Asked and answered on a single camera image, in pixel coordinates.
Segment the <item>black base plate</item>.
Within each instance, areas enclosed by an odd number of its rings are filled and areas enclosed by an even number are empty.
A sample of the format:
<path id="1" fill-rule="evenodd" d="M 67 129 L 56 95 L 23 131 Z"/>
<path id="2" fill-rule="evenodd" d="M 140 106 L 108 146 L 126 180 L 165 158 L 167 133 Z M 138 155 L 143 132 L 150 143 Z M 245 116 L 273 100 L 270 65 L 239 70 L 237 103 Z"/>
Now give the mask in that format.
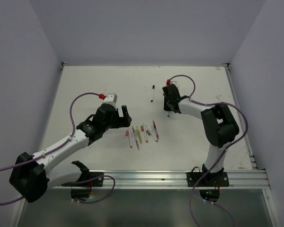
<path id="1" fill-rule="evenodd" d="M 84 172 L 77 181 L 70 183 L 70 185 L 80 187 L 102 187 L 103 175 L 103 172 Z"/>
<path id="2" fill-rule="evenodd" d="M 194 184 L 203 176 L 202 172 L 187 172 L 186 180 L 188 187 L 193 187 Z M 209 173 L 202 178 L 197 187 L 229 187 L 230 183 L 226 172 L 223 173 Z"/>

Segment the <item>black capped white pen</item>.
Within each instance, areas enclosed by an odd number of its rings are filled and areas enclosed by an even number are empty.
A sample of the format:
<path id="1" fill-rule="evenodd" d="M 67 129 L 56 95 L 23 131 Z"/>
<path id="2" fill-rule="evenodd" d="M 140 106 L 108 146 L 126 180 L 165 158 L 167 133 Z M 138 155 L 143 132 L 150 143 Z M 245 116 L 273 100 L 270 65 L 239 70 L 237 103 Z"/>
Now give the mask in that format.
<path id="1" fill-rule="evenodd" d="M 154 101 L 154 94 L 155 94 L 155 85 L 152 85 L 152 90 L 151 90 L 151 102 Z"/>

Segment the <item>grey capped white pen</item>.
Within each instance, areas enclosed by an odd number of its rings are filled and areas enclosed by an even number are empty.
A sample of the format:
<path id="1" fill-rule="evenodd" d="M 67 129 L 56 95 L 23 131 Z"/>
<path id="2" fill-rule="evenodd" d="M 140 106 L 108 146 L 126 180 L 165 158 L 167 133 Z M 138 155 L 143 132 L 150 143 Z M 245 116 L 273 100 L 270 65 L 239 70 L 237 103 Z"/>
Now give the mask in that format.
<path id="1" fill-rule="evenodd" d="M 153 133 L 152 130 L 150 130 L 150 134 L 151 134 L 152 138 L 154 139 L 154 141 L 158 142 L 158 139 L 157 139 L 157 137 L 155 136 L 155 134 Z"/>

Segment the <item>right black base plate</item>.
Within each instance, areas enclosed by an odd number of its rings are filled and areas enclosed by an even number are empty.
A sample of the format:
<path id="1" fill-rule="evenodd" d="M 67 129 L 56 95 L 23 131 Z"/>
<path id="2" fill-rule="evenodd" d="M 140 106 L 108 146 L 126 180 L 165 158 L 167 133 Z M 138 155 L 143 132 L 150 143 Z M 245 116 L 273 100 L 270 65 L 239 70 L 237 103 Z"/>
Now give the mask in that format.
<path id="1" fill-rule="evenodd" d="M 187 172 L 186 180 L 188 187 L 193 187 L 194 184 L 203 176 L 202 172 Z M 226 172 L 223 173 L 209 173 L 202 178 L 197 187 L 229 187 L 230 183 Z"/>

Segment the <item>dark purple pen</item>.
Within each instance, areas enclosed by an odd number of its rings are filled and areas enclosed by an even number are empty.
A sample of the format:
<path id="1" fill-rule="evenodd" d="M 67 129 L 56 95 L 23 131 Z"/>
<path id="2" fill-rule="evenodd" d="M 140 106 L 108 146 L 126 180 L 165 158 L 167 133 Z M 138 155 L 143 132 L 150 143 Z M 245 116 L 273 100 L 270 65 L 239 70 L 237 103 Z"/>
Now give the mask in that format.
<path id="1" fill-rule="evenodd" d="M 133 137 L 134 137 L 134 140 L 135 140 L 135 144 L 137 146 L 138 151 L 140 151 L 139 142 L 138 142 L 137 135 L 135 133 L 133 126 L 132 126 L 132 131 L 133 131 Z"/>

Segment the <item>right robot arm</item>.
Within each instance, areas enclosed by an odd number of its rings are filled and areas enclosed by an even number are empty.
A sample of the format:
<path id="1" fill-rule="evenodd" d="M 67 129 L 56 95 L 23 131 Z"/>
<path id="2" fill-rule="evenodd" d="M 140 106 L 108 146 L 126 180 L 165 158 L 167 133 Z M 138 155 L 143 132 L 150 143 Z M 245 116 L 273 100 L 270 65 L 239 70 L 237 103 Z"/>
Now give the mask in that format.
<path id="1" fill-rule="evenodd" d="M 162 88 L 164 110 L 186 114 L 202 120 L 207 140 L 210 143 L 208 156 L 201 172 L 190 172 L 188 180 L 198 182 L 198 186 L 210 186 L 223 178 L 226 147 L 235 140 L 239 127 L 226 104 L 205 106 L 181 96 L 176 85 Z"/>

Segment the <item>pink capped white pen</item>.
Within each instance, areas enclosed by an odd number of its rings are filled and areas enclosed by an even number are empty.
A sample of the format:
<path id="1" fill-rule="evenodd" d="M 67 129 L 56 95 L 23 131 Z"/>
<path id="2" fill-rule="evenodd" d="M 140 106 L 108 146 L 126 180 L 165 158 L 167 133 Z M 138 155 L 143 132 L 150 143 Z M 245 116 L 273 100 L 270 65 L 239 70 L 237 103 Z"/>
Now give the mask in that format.
<path id="1" fill-rule="evenodd" d="M 132 142 L 132 132 L 131 129 L 128 129 L 128 138 L 129 138 L 129 146 L 130 148 L 133 148 L 133 142 Z"/>

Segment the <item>aluminium mounting rail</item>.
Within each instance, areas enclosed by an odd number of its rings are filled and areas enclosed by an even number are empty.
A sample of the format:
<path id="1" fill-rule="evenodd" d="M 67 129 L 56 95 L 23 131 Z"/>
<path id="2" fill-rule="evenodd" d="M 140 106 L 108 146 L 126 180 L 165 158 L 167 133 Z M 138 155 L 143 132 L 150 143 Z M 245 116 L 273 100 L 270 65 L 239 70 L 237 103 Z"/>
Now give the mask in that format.
<path id="1" fill-rule="evenodd" d="M 96 170 L 115 179 L 116 189 L 144 189 L 144 190 L 188 190 L 188 171 L 168 170 Z M 269 189 L 270 183 L 264 170 L 227 170 L 211 187 L 203 189 Z"/>

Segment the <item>yellow pen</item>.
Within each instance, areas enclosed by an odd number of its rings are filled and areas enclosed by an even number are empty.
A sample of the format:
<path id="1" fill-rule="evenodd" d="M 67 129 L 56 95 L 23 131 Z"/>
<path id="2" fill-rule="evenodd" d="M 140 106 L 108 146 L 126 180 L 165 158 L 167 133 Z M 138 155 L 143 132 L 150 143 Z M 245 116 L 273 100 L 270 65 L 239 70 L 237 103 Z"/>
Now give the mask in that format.
<path id="1" fill-rule="evenodd" d="M 137 137 L 138 137 L 139 143 L 142 144 L 142 137 L 141 137 L 140 130 L 139 130 L 138 126 L 136 126 L 136 132 L 137 132 Z"/>

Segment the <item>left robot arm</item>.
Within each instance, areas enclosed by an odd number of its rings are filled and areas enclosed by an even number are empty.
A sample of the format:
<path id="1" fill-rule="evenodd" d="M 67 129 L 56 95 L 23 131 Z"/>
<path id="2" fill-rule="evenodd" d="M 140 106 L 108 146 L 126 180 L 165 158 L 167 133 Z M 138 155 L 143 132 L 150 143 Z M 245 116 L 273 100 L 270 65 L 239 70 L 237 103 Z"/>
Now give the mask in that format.
<path id="1" fill-rule="evenodd" d="M 128 128 L 131 125 L 127 107 L 122 107 L 123 116 L 110 104 L 102 104 L 95 114 L 81 122 L 69 136 L 46 150 L 32 155 L 26 152 L 17 157 L 9 183 L 29 202 L 40 199 L 48 189 L 60 185 L 82 186 L 103 178 L 92 174 L 80 161 L 73 161 L 66 168 L 57 166 L 75 152 L 84 149 L 102 138 L 109 129 Z"/>

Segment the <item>brown capped white pen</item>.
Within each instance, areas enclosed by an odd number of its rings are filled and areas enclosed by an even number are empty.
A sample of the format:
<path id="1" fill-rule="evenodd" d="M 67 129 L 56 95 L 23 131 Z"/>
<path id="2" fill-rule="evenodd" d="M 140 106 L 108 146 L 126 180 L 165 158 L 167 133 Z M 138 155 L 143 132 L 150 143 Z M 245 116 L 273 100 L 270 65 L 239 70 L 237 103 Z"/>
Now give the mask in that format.
<path id="1" fill-rule="evenodd" d="M 147 130 L 146 130 L 146 126 L 145 124 L 143 124 L 143 132 L 144 132 L 144 138 L 145 138 L 145 142 L 148 143 L 148 134 L 147 134 Z"/>

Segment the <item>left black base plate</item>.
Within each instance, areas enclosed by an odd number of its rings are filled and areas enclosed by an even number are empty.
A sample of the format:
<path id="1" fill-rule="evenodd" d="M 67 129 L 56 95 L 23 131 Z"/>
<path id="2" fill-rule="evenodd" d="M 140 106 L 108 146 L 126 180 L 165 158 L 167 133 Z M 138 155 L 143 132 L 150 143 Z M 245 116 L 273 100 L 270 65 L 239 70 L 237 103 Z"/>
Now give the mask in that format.
<path id="1" fill-rule="evenodd" d="M 70 183 L 70 185 L 80 187 L 102 187 L 103 175 L 103 172 L 84 172 L 77 181 Z"/>

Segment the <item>magenta pen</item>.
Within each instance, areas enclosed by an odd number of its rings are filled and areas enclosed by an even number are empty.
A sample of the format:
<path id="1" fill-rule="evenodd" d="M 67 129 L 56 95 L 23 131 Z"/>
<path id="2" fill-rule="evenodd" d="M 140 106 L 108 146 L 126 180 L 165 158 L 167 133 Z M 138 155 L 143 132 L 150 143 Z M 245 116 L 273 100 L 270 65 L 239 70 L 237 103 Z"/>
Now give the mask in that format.
<path id="1" fill-rule="evenodd" d="M 159 134 L 158 134 L 157 126 L 156 126 L 156 123 L 155 123 L 154 120 L 152 120 L 152 124 L 153 124 L 153 127 L 154 127 L 155 135 L 156 135 L 157 139 L 159 140 Z"/>

